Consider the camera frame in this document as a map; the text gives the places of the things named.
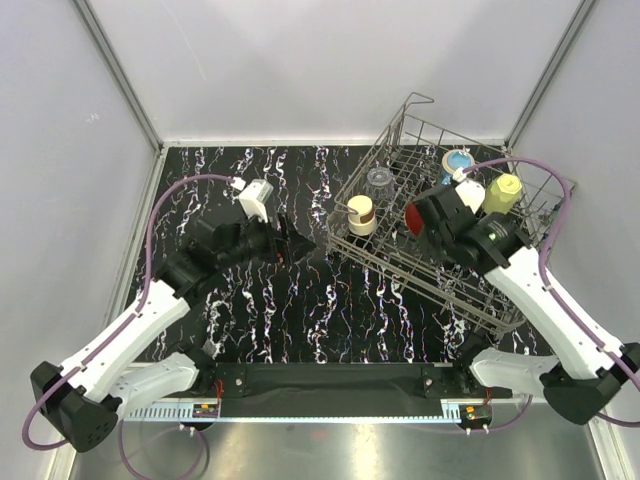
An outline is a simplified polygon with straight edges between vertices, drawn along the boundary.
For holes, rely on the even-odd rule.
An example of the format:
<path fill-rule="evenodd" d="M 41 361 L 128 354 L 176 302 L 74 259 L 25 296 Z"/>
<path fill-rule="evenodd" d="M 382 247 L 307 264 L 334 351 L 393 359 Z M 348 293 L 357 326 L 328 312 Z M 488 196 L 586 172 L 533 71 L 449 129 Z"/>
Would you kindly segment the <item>clear drinking glass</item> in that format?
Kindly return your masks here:
<path fill-rule="evenodd" d="M 375 202 L 389 200 L 394 192 L 394 177 L 389 168 L 373 167 L 367 172 L 366 195 Z"/>

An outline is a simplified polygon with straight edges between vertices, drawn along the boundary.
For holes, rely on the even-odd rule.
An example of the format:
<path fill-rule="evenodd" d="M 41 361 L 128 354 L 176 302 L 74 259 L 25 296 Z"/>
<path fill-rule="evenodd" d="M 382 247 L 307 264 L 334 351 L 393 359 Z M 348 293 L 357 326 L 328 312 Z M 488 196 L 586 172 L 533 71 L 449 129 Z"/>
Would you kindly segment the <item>beige cup with brown band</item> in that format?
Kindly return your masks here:
<path fill-rule="evenodd" d="M 366 195 L 351 197 L 347 203 L 349 230 L 356 236 L 369 236 L 377 226 L 373 201 Z"/>

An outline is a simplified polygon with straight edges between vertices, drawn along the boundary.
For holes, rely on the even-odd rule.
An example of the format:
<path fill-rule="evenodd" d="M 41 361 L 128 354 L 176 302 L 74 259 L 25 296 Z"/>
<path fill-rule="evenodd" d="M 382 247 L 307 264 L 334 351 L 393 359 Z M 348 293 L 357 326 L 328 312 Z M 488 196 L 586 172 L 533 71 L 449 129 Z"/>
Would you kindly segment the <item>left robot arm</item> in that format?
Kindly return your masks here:
<path fill-rule="evenodd" d="M 44 361 L 32 371 L 37 410 L 84 453 L 119 421 L 163 397 L 206 396 L 215 385 L 216 363 L 201 347 L 181 345 L 158 363 L 127 369 L 162 331 L 204 303 L 219 274 L 252 260 L 297 263 L 315 247 L 285 214 L 275 223 L 257 216 L 218 226 L 197 220 L 135 303 L 61 365 Z"/>

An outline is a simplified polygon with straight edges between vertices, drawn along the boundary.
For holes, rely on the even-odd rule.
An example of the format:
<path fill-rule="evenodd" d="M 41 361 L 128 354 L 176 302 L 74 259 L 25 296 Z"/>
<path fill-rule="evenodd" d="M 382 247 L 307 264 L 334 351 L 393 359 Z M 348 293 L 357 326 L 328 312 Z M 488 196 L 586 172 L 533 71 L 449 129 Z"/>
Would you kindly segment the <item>red mug white inside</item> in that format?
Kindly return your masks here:
<path fill-rule="evenodd" d="M 424 228 L 422 216 L 413 202 L 409 202 L 404 213 L 407 229 L 414 237 L 418 237 Z"/>

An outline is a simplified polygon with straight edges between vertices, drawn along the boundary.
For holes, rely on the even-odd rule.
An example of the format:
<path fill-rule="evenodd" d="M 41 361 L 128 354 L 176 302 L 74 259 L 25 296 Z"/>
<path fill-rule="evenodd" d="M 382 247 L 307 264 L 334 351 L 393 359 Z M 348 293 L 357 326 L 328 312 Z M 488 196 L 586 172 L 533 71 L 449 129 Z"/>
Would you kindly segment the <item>blue butterfly mug orange inside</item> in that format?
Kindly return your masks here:
<path fill-rule="evenodd" d="M 451 149 L 441 159 L 439 183 L 447 185 L 458 169 L 466 169 L 475 164 L 475 159 L 467 148 Z"/>

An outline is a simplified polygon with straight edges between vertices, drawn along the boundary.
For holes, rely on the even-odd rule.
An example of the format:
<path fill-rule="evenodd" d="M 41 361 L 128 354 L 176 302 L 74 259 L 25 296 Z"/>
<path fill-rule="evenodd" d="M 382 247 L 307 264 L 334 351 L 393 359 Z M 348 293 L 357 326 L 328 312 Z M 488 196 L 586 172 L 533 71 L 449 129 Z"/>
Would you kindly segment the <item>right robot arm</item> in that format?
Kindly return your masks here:
<path fill-rule="evenodd" d="M 483 200 L 474 181 L 438 185 L 407 204 L 404 221 L 425 255 L 469 268 L 496 287 L 553 353 L 505 353 L 472 337 L 456 362 L 454 388 L 465 397 L 486 387 L 542 397 L 565 420 L 584 425 L 635 378 L 639 345 L 604 332 L 549 274 L 509 216 L 479 216 Z"/>

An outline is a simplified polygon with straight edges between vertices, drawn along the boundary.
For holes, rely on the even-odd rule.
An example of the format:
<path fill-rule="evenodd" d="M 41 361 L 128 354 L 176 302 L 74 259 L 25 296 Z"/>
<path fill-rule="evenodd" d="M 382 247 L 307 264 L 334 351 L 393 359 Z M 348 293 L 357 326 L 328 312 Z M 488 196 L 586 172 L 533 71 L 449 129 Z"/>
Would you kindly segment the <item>yellow-green mug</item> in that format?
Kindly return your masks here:
<path fill-rule="evenodd" d="M 486 189 L 483 210 L 486 214 L 507 214 L 520 199 L 521 194 L 521 180 L 515 175 L 503 173 Z"/>

